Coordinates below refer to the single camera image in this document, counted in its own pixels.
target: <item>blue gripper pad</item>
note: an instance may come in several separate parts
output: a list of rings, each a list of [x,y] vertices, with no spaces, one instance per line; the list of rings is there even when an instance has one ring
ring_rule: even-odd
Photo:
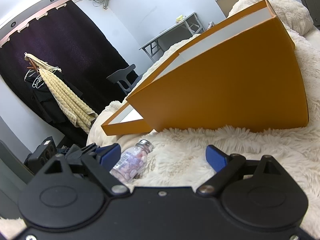
[[[225,166],[227,166],[229,161],[229,155],[226,155],[213,145],[207,146],[205,150],[205,158],[216,172],[221,171]]]
[[[119,144],[114,143],[110,146],[97,148],[95,153],[97,154],[96,160],[99,162],[99,164],[107,171],[111,171],[111,169],[120,160],[121,147]]]

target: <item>orange box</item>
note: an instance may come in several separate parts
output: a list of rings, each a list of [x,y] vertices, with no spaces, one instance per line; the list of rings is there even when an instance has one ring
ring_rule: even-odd
[[[268,0],[256,3],[178,49],[127,97],[132,111],[114,117],[109,134],[306,126],[307,99],[294,49]]]

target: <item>white fluffy blanket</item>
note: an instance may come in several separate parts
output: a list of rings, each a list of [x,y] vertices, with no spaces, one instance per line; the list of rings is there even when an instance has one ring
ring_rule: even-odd
[[[239,0],[230,15],[260,0]],[[91,129],[88,144],[105,146],[118,142],[123,149],[140,138],[153,143],[148,166],[133,186],[192,186],[194,189],[215,174],[205,160],[205,148],[214,144],[227,154],[239,153],[249,159],[273,155],[306,192],[308,212],[302,227],[320,238],[320,51],[304,37],[313,26],[308,10],[295,0],[270,1],[296,44],[295,54],[305,83],[310,122],[308,127],[291,130],[268,130],[252,133],[245,129],[224,127],[218,130],[164,130],[147,135],[106,136],[100,125],[120,106],[112,102],[97,118]],[[146,78],[176,49],[189,42],[182,41],[165,52],[143,76]]]

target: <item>bottle label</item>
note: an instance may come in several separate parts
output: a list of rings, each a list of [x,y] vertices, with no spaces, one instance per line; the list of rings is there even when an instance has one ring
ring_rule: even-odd
[[[120,160],[117,162],[117,164],[114,166],[114,169],[118,169],[118,168],[121,166],[121,164],[124,163],[130,156],[131,156],[130,153],[125,152],[125,153],[121,156],[121,158],[120,158]]]

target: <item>curtain ring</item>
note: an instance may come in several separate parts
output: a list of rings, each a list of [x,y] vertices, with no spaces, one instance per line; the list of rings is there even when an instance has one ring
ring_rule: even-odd
[[[40,18],[47,16],[47,15],[48,15],[48,12],[44,13],[43,15],[40,15],[39,17],[36,18],[36,20],[38,21]]]
[[[20,30],[18,30],[18,33],[20,33],[23,29],[28,28],[29,27],[29,23],[27,23],[26,26],[22,27]]]
[[[9,40],[10,40],[10,37],[8,37],[7,40],[6,40],[3,44],[0,45],[0,48],[2,48],[2,46],[3,46],[4,44],[6,44]]]
[[[58,9],[60,9],[61,7],[66,7],[66,6],[67,6],[67,3],[65,2],[65,3],[63,3],[63,4],[59,5],[59,6],[57,6],[57,7],[56,7],[56,9],[58,10]]]

